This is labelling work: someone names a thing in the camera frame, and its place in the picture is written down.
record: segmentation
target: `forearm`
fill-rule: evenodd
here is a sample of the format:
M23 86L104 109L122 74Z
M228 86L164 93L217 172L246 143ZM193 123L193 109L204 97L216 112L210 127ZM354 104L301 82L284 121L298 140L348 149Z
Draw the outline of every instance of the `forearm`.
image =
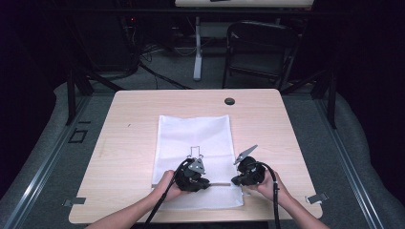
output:
M124 209L94 222L87 228L131 228L140 218L153 209L157 201L157 199L147 196Z
M322 221L314 217L301 203L289 196L280 202L280 205L292 216L301 229L324 229L329 228Z

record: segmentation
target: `table surface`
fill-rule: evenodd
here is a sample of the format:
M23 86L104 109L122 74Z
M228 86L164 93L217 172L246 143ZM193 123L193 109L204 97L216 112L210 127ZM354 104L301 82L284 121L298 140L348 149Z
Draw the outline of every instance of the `table surface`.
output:
M226 105L228 97L235 99ZM116 93L77 193L71 223L91 223L122 209L151 191L159 115L229 115L235 158L258 144L251 156L277 171L291 194L314 216L319 204L306 163L276 90L167 90ZM153 222L246 221L274 219L272 202L244 187L244 206L220 210L158 211ZM280 219L291 219L279 207ZM139 222L146 221L149 214Z
M310 8L313 0L227 0L211 2L210 0L176 0L177 7L189 8Z

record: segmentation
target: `person's left hand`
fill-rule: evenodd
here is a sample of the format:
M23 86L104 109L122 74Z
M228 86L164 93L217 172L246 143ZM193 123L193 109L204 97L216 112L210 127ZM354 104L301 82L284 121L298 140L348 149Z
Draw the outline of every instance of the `person's left hand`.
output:
M174 174L175 174L175 172L173 170L167 170L166 172L164 172L163 177L161 177L158 185L152 191L152 193L150 193L149 195L153 196L156 199L161 198L161 195L166 191L167 186L169 185L170 180L173 178ZM169 192L167 193L166 199L164 201L170 201L174 198L177 198L181 194L186 194L186 193L188 193L188 192L184 192L184 191L180 190L179 187L177 186L177 184L174 183L172 185L172 187L170 187Z

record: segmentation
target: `white cloth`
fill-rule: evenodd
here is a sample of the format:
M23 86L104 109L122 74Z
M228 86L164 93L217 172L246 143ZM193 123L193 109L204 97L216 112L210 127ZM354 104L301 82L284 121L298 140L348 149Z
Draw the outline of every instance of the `white cloth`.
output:
M238 174L233 165L235 154L229 115L193 118L161 115L152 183L157 184L164 171L176 170L191 153L192 157L199 158L198 149L191 147L200 147L205 168L202 177L214 185L164 202L161 209L218 209L243 205L242 189L230 181Z

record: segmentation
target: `gray carpet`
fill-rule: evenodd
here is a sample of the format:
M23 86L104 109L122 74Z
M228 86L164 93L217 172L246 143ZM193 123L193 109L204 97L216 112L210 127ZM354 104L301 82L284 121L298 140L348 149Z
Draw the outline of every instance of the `gray carpet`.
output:
M216 47L204 49L200 82L192 79L194 54L182 56L175 52L154 52L151 62L146 60L143 62L155 72L188 87L218 89L222 82L223 54L224 49ZM143 69L139 69L130 77L114 82L129 90L176 89L165 81L156 80L152 74ZM111 90L97 82L92 82L92 84L96 92L74 125L77 131L87 131L87 134L82 143L69 143L69 138L64 140L60 158L21 228L83 228L83 225L69 223L68 215L71 209L62 206L62 203L66 198L73 198L76 195L113 98ZM263 88L271 87L271 85L261 80L245 82L237 76L229 80L229 87ZM6 224L20 198L23 197L42 161L53 150L58 136L66 128L64 127L67 118L66 85L62 85L55 93L58 100L49 125L20 175L0 201L0 225L2 227ZM316 108L315 101L310 99L305 90L301 94L284 96L284 101L315 190L318 193L325 192L330 197L322 205L324 215L321 220L331 228L369 228L342 169L328 127L322 121L321 115L323 114ZM337 99L336 109L338 132L342 136L367 190L370 191L372 201L378 208L376 211L380 214L386 228L401 228L402 225L405 225L403 206L385 190L378 175L371 167L367 140L361 126L350 107L340 96ZM292 220L282 220L281 226L282 228L296 228ZM269 223L269 227L274 228L273 222ZM267 223L154 224L150 228L267 228Z

